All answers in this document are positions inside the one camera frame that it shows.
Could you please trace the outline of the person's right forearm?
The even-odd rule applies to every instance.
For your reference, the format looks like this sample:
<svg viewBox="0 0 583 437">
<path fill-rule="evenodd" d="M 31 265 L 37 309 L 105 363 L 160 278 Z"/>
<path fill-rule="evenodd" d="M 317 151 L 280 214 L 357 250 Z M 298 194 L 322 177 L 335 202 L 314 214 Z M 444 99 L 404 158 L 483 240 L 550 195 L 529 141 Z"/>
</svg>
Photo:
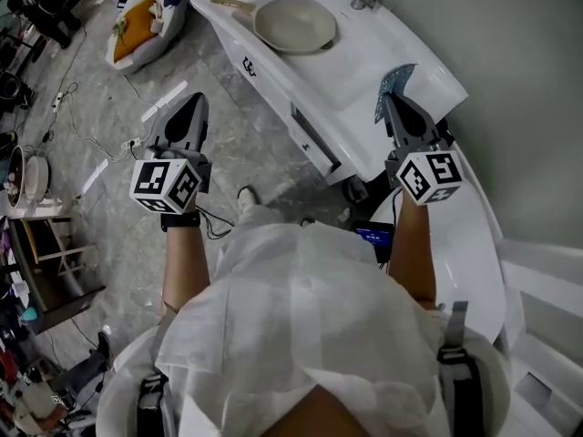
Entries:
<svg viewBox="0 0 583 437">
<path fill-rule="evenodd" d="M 395 225 L 387 274 L 422 308 L 437 310 L 428 210 L 417 206 L 407 191 Z"/>
</svg>

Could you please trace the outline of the wooden side table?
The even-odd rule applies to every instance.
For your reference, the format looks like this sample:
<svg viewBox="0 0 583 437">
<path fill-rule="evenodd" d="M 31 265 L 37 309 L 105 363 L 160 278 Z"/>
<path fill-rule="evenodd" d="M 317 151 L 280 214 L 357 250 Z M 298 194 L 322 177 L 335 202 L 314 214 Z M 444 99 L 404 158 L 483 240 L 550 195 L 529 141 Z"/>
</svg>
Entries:
<svg viewBox="0 0 583 437">
<path fill-rule="evenodd" d="M 15 264 L 36 312 L 29 327 L 34 334 L 87 311 L 106 289 L 87 267 L 88 253 L 96 246 L 78 245 L 68 233 L 72 223 L 70 215 L 7 221 Z"/>
</svg>

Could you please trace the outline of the person's white shoe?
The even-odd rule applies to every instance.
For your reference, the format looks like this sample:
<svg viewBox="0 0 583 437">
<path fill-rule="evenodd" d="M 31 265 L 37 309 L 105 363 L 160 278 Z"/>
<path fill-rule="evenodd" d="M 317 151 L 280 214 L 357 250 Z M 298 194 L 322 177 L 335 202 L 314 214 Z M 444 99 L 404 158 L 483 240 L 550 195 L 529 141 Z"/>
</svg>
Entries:
<svg viewBox="0 0 583 437">
<path fill-rule="evenodd" d="M 237 203 L 240 213 L 244 213 L 251 208 L 260 205 L 261 200 L 252 186 L 245 186 L 238 192 Z"/>
</svg>

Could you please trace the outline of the dark bowl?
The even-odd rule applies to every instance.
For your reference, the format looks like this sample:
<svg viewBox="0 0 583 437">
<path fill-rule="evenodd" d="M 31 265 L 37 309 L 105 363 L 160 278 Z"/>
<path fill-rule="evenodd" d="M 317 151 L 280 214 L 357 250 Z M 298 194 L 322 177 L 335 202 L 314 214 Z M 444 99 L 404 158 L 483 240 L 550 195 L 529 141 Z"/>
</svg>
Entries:
<svg viewBox="0 0 583 437">
<path fill-rule="evenodd" d="M 25 171 L 26 159 L 24 150 L 20 146 L 16 146 L 9 159 L 8 177 L 5 183 L 8 205 L 10 208 L 17 208 L 19 201 L 24 194 Z"/>
</svg>

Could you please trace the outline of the white bowl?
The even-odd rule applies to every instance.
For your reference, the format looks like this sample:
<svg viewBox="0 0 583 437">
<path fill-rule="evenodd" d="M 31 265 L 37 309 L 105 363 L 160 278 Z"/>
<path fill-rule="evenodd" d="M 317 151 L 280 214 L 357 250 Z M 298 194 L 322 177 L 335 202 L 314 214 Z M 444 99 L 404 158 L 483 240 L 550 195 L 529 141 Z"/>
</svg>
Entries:
<svg viewBox="0 0 583 437">
<path fill-rule="evenodd" d="M 30 201 L 40 201 L 48 190 L 49 166 L 45 158 L 31 156 L 26 162 L 25 193 Z"/>
</svg>

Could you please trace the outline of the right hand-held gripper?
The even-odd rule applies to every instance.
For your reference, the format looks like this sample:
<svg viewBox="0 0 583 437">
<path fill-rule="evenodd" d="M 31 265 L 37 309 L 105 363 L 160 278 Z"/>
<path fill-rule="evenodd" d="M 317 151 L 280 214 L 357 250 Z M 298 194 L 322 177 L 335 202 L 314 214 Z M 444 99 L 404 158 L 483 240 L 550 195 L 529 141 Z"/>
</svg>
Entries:
<svg viewBox="0 0 583 437">
<path fill-rule="evenodd" d="M 465 177 L 459 157 L 422 107 L 408 97 L 385 94 L 384 122 L 398 146 L 385 160 L 394 188 L 400 186 L 417 206 L 445 201 L 461 188 Z M 421 140 L 431 145 L 419 147 Z"/>
</svg>

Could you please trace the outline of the blue scrubbing sponge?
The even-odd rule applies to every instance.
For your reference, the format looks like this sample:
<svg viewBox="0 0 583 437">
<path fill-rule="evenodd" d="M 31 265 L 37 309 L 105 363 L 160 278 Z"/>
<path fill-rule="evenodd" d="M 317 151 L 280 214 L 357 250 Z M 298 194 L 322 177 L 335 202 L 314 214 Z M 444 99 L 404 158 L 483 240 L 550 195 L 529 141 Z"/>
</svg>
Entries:
<svg viewBox="0 0 583 437">
<path fill-rule="evenodd" d="M 374 110 L 374 123 L 377 124 L 383 117 L 383 97 L 385 95 L 397 94 L 402 96 L 411 76 L 414 73 L 416 64 L 408 63 L 393 68 L 386 73 L 381 80 L 377 102 Z"/>
</svg>

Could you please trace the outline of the white shirt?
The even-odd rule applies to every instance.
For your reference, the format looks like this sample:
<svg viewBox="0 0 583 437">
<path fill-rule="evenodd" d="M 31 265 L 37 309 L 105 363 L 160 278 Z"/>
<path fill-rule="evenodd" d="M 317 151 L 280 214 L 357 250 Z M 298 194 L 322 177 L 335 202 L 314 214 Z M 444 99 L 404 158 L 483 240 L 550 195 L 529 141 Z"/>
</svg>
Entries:
<svg viewBox="0 0 583 437">
<path fill-rule="evenodd" d="M 211 284 L 134 342 L 99 402 L 97 437 L 155 437 L 138 417 L 153 371 L 168 379 L 177 437 L 260 437 L 317 387 L 373 437 L 449 437 L 437 360 L 448 320 L 353 233 L 241 229 Z"/>
</svg>

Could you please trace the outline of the beige frying pan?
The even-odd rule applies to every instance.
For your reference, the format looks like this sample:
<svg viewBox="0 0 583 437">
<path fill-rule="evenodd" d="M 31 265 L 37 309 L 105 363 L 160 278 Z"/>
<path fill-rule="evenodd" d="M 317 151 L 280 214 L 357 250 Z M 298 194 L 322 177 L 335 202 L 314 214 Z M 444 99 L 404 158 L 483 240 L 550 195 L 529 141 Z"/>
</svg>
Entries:
<svg viewBox="0 0 583 437">
<path fill-rule="evenodd" d="M 333 14 L 314 0 L 270 0 L 264 5 L 241 0 L 210 1 L 245 14 L 254 34 L 280 53 L 309 55 L 330 48 L 336 37 Z"/>
</svg>

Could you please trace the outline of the white ceramic basin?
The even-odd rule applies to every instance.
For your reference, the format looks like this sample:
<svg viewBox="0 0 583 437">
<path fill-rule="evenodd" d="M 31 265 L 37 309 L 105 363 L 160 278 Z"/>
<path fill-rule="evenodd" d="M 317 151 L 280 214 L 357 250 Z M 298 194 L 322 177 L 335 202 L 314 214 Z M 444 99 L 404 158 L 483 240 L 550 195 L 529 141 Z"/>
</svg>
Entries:
<svg viewBox="0 0 583 437">
<path fill-rule="evenodd" d="M 392 191 L 372 221 L 396 225 L 402 206 L 401 187 Z M 493 343 L 500 334 L 506 295 L 493 235 L 475 187 L 465 178 L 449 199 L 427 207 L 436 279 L 436 306 L 453 312 L 466 301 L 465 323 Z"/>
</svg>

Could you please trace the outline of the white washbasin cabinet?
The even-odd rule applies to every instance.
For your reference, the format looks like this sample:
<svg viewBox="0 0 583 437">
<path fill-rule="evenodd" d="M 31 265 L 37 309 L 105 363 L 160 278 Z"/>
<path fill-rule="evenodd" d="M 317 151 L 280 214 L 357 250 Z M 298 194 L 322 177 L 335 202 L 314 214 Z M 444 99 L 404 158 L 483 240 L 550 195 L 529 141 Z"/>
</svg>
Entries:
<svg viewBox="0 0 583 437">
<path fill-rule="evenodd" d="M 270 0 L 242 0 L 265 5 Z M 278 54 L 252 30 L 242 12 L 217 0 L 191 0 L 211 23 L 233 67 L 285 123 L 303 154 L 329 184 L 376 178 L 392 144 L 375 122 L 383 76 L 415 66 L 405 93 L 433 120 L 444 118 L 467 93 L 438 57 L 382 6 L 356 10 L 351 0 L 314 0 L 335 18 L 331 48 L 313 55 Z"/>
</svg>

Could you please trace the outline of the black phone with blue screen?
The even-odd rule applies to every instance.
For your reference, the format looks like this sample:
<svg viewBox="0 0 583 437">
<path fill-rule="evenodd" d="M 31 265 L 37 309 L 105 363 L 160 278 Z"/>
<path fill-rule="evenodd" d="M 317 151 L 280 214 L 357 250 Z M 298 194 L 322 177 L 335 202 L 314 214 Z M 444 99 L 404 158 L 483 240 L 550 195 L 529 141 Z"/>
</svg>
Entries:
<svg viewBox="0 0 583 437">
<path fill-rule="evenodd" d="M 379 264 L 390 261 L 394 230 L 394 225 L 390 223 L 363 220 L 357 220 L 353 223 L 353 232 L 373 246 Z"/>
</svg>

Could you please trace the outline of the light trousers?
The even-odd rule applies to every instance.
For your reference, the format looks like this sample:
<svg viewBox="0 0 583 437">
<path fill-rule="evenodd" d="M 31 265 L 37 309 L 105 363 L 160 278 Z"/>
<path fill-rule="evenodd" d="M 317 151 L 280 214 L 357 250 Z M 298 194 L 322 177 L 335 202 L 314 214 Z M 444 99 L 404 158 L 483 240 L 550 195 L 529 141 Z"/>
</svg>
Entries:
<svg viewBox="0 0 583 437">
<path fill-rule="evenodd" d="M 245 208 L 233 228 L 234 233 L 241 233 L 257 227 L 281 224 L 284 218 L 280 211 L 261 204 L 255 204 Z"/>
</svg>

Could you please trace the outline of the orange cushion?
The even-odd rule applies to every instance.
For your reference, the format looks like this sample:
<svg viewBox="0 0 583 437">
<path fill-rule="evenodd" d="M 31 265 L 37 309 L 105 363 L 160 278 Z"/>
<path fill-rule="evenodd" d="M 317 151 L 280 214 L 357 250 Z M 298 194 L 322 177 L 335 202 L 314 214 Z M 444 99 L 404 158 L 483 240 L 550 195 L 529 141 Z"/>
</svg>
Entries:
<svg viewBox="0 0 583 437">
<path fill-rule="evenodd" d="M 144 0 L 133 6 L 123 16 L 127 19 L 128 26 L 123 36 L 117 36 L 113 55 L 114 63 L 129 56 L 139 46 L 156 35 L 150 32 L 151 20 L 155 18 L 150 12 L 150 8 L 155 3 L 156 0 Z"/>
</svg>

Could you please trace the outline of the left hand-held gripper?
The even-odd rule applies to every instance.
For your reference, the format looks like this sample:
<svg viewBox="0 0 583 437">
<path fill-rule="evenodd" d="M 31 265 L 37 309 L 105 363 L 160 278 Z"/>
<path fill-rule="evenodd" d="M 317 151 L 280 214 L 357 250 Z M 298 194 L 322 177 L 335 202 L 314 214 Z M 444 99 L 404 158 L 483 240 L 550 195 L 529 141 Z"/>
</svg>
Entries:
<svg viewBox="0 0 583 437">
<path fill-rule="evenodd" d="M 209 102 L 200 92 L 183 97 L 161 117 L 155 146 L 135 163 L 129 186 L 133 201 L 151 213 L 184 214 L 198 193 L 208 192 L 212 164 L 199 152 L 208 121 Z"/>
</svg>

